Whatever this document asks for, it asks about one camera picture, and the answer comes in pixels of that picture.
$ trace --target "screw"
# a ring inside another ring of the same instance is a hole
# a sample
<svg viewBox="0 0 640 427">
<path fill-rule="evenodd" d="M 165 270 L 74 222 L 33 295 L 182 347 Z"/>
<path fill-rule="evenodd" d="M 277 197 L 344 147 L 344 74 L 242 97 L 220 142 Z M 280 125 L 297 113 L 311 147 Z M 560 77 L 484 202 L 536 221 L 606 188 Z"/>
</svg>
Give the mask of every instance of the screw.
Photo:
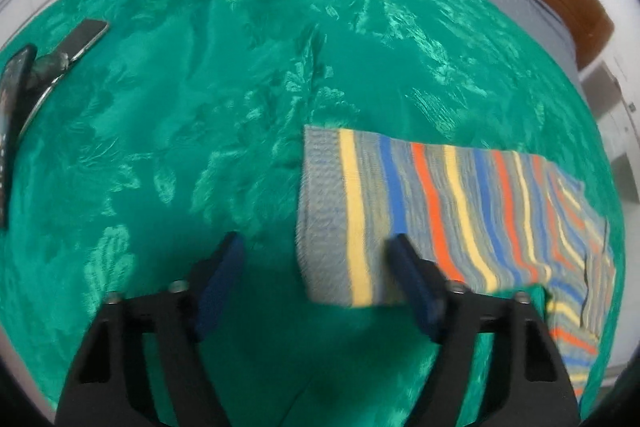
<svg viewBox="0 0 640 427">
<path fill-rule="evenodd" d="M 447 281 L 447 290 L 451 293 L 466 293 L 469 291 L 469 286 L 460 281 Z"/>
<path fill-rule="evenodd" d="M 516 292 L 513 298 L 520 304 L 531 304 L 531 297 L 529 297 L 527 292 Z"/>
<path fill-rule="evenodd" d="M 169 285 L 169 293 L 186 292 L 188 289 L 189 289 L 189 283 L 183 280 L 173 281 Z"/>
<path fill-rule="evenodd" d="M 109 292 L 104 296 L 105 304 L 118 304 L 122 302 L 122 295 L 118 292 Z"/>
</svg>

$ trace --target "knit fabric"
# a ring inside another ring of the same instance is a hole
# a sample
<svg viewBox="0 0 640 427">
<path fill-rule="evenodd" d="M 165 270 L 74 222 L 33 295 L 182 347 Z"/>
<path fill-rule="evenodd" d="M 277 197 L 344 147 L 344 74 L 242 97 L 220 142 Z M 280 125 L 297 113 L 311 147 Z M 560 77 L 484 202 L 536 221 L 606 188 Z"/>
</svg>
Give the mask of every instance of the knit fabric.
<svg viewBox="0 0 640 427">
<path fill-rule="evenodd" d="M 401 301 L 383 258 L 396 233 L 478 293 L 542 284 L 546 323 L 581 393 L 615 268 L 607 222 L 580 182 L 539 155 L 306 127 L 298 259 L 310 299 Z"/>
</svg>

